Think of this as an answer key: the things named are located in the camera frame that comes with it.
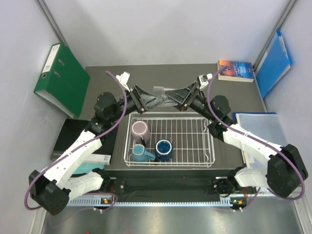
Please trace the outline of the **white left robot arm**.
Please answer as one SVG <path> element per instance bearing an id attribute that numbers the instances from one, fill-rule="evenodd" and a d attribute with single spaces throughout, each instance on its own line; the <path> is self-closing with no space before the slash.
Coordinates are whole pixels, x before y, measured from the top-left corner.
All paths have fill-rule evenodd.
<path id="1" fill-rule="evenodd" d="M 123 97 L 116 100 L 112 93 L 104 92 L 97 97 L 95 116 L 88 122 L 74 143 L 50 166 L 29 175 L 29 187 L 24 200 L 32 198 L 50 215 L 57 215 L 68 202 L 88 192 L 109 191 L 111 182 L 105 171 L 95 168 L 79 177 L 72 177 L 75 170 L 98 150 L 107 135 L 121 120 L 132 112 L 145 113 L 164 102 L 161 97 L 143 91 L 137 85 L 122 89 Z"/>

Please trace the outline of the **clear faceted glass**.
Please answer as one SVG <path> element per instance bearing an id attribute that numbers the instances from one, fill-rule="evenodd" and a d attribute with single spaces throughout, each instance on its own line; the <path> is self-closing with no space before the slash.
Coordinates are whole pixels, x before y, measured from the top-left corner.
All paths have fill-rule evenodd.
<path id="1" fill-rule="evenodd" d="M 115 98 L 116 99 L 116 102 L 123 102 L 124 101 L 124 96 L 118 96 Z"/>
<path id="2" fill-rule="evenodd" d="M 164 99 L 164 102 L 160 104 L 159 107 L 177 106 L 177 103 L 174 100 L 168 98 L 168 96 L 165 94 L 166 91 L 171 91 L 171 90 L 175 90 L 175 88 L 166 88 L 162 86 L 153 87 L 153 95 Z"/>

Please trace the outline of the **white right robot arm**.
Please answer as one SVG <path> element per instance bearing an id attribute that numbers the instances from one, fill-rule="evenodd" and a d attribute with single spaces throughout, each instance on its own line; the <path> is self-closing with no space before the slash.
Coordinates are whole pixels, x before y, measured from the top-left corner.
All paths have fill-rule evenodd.
<path id="1" fill-rule="evenodd" d="M 233 177 L 227 181 L 231 192 L 239 193 L 245 187 L 258 187 L 287 200 L 303 197 L 304 181 L 309 174 L 295 146 L 271 143 L 246 131 L 228 117 L 231 109 L 225 96 L 208 99 L 197 83 L 166 91 L 165 95 L 175 101 L 181 111 L 191 108 L 208 119 L 211 122 L 208 130 L 213 137 L 239 148 L 262 163 L 262 169 L 241 167 L 233 170 Z"/>

